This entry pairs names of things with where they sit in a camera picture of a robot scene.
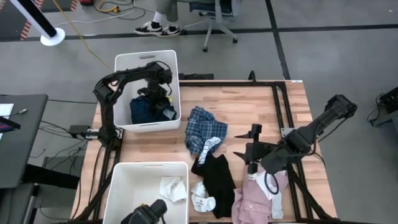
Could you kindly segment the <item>white black pole with base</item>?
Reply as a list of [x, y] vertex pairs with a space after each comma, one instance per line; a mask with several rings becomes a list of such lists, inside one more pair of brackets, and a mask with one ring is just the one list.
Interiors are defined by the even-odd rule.
[[54, 27], [32, 0], [10, 0], [16, 9], [40, 32], [40, 42], [48, 47], [65, 40], [65, 31]]

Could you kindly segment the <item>blue plaid shirt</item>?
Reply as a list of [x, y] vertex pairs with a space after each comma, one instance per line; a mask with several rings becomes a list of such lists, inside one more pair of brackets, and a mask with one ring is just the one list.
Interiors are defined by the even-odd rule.
[[214, 153], [223, 143], [228, 132], [226, 123], [217, 121], [214, 114], [196, 106], [191, 110], [185, 129], [185, 145], [190, 154], [201, 154], [205, 142], [213, 137], [220, 142], [209, 150]]

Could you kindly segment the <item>white sock with print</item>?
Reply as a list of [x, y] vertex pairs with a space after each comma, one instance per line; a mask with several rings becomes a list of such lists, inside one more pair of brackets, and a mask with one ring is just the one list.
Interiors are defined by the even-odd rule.
[[195, 211], [205, 213], [215, 209], [216, 200], [208, 194], [203, 182], [197, 182], [191, 189], [191, 193], [191, 200]]

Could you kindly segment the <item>white paper sheet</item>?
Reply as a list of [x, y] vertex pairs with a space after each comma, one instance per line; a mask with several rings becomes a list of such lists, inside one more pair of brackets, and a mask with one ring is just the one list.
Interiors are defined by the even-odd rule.
[[9, 118], [12, 115], [13, 107], [12, 103], [0, 104], [0, 117]]

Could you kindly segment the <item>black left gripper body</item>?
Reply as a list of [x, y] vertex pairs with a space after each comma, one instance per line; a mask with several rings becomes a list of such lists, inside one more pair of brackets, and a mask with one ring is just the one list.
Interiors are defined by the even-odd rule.
[[155, 115], [163, 113], [170, 106], [170, 100], [167, 97], [167, 90], [165, 88], [159, 88], [158, 90], [141, 88], [137, 93], [144, 96], [150, 103], [150, 110]]

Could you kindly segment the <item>black garment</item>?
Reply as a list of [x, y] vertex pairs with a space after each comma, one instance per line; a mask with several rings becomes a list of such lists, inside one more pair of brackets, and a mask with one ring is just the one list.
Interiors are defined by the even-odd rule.
[[207, 155], [204, 164], [199, 164], [197, 157], [191, 171], [203, 178], [203, 185], [210, 197], [215, 198], [213, 214], [217, 219], [230, 217], [234, 203], [234, 189], [229, 163], [224, 154], [214, 157]]

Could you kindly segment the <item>navy polka dot shirt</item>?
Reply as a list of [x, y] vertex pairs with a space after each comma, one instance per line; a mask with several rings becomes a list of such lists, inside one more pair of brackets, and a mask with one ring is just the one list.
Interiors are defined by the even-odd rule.
[[151, 108], [151, 102], [144, 96], [139, 96], [130, 101], [132, 124], [157, 123], [176, 119], [177, 112], [173, 106], [168, 106], [161, 112]]

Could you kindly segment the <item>black aluminium frame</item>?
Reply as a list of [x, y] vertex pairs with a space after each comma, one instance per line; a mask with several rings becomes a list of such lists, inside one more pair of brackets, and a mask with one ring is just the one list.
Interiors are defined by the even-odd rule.
[[[200, 106], [213, 113], [216, 120], [228, 124], [227, 137], [216, 150], [215, 156], [224, 154], [235, 185], [240, 188], [246, 168], [244, 161], [233, 152], [245, 152], [249, 139], [234, 136], [247, 133], [251, 125], [261, 124], [260, 140], [276, 143], [281, 138], [283, 126], [298, 128], [309, 124], [313, 117], [301, 80], [263, 81], [252, 80], [182, 80], [180, 81], [181, 125], [178, 129], [133, 133], [125, 131], [121, 144], [121, 162], [185, 162], [189, 170], [195, 156], [184, 144], [185, 128], [190, 111]], [[101, 172], [109, 174], [117, 158], [115, 152], [99, 149], [101, 143], [92, 140], [86, 148], [80, 188], [72, 210], [72, 217], [78, 219], [97, 193], [102, 178]], [[326, 169], [317, 157], [304, 157], [301, 165], [294, 166], [302, 181], [306, 181], [309, 191], [327, 214], [337, 217]], [[189, 174], [192, 187], [200, 177]], [[293, 222], [299, 215], [309, 218], [304, 199], [296, 186], [285, 188], [282, 193], [284, 219], [276, 222]]]

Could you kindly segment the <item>black desk base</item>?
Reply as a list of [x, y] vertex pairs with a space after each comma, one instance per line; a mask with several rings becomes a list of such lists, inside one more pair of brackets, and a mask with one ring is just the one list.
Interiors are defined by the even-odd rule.
[[0, 165], [0, 224], [23, 224], [35, 184], [76, 189], [80, 178], [27, 164], [17, 169]]

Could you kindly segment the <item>white plastic bin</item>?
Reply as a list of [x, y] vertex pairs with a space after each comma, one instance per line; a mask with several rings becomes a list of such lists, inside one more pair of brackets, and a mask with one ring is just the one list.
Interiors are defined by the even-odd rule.
[[[160, 194], [160, 188], [175, 178], [185, 197], [176, 202]], [[113, 171], [103, 224], [120, 224], [142, 204], [162, 199], [167, 205], [166, 224], [189, 223], [189, 181], [185, 162], [121, 162]]]
[[161, 61], [164, 68], [170, 67], [172, 72], [171, 84], [163, 84], [162, 87], [167, 90], [167, 97], [173, 98], [170, 103], [177, 112], [176, 119], [172, 121], [163, 121], [157, 123], [132, 124], [130, 101], [137, 98], [138, 89], [147, 86], [147, 82], [143, 79], [128, 83], [123, 90], [122, 95], [118, 98], [114, 106], [114, 124], [119, 128], [133, 133], [144, 133], [151, 131], [166, 131], [178, 129], [181, 125], [181, 103], [180, 103], [180, 86], [178, 80], [178, 63], [177, 54], [174, 50], [158, 50], [150, 52], [136, 52], [129, 54], [119, 54], [115, 58], [114, 70], [133, 69], [143, 67], [149, 62]]

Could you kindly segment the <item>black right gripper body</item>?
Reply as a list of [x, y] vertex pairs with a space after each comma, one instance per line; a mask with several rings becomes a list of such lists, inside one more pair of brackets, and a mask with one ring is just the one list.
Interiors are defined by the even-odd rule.
[[257, 172], [259, 161], [268, 155], [273, 143], [260, 142], [259, 135], [262, 132], [261, 124], [252, 124], [251, 130], [248, 132], [247, 138], [253, 139], [252, 143], [246, 144], [245, 164], [248, 165], [248, 174], [255, 174]]

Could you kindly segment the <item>pink shirt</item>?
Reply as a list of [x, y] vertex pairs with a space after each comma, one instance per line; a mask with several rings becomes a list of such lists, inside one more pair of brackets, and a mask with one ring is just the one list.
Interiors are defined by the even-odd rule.
[[[235, 200], [232, 206], [233, 224], [268, 224], [272, 217], [272, 201], [268, 200], [264, 192], [258, 186], [256, 174], [245, 174], [243, 186], [234, 189]], [[274, 195], [279, 192], [277, 178], [274, 175], [265, 174], [264, 182], [267, 189]], [[281, 182], [281, 193], [288, 185], [286, 178]]]

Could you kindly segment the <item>black device with yellow mark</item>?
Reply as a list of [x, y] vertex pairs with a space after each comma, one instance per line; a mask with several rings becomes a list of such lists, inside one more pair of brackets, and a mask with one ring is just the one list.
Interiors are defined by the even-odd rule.
[[164, 215], [167, 205], [164, 200], [157, 199], [151, 205], [142, 204], [126, 216], [121, 224], [166, 224]]

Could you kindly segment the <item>white long garment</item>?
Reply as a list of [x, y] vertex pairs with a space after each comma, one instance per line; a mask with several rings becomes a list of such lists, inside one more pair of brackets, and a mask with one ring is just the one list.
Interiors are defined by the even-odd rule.
[[276, 173], [275, 177], [277, 178], [277, 183], [279, 185], [279, 192], [276, 195], [272, 194], [266, 187], [266, 183], [264, 182], [265, 171], [258, 172], [256, 174], [255, 180], [256, 180], [258, 186], [264, 192], [264, 195], [267, 197], [267, 199], [272, 201], [272, 217], [273, 217], [273, 219], [282, 219], [284, 214], [283, 214], [283, 209], [282, 209], [282, 193], [281, 193], [280, 189], [282, 186], [281, 182], [283, 182], [285, 180], [286, 176], [278, 176]]

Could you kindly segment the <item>grey office chair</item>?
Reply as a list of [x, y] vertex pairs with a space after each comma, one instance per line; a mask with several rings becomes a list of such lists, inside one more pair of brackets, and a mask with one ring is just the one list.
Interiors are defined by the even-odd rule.
[[187, 35], [187, 28], [189, 27], [207, 24], [208, 28], [203, 44], [203, 52], [208, 51], [208, 41], [215, 29], [230, 36], [233, 43], [236, 44], [238, 37], [224, 25], [224, 21], [233, 21], [239, 15], [241, 2], [242, 0], [215, 0], [214, 3], [190, 2], [189, 11], [196, 11], [199, 16], [205, 17], [205, 20], [185, 25], [180, 34]]

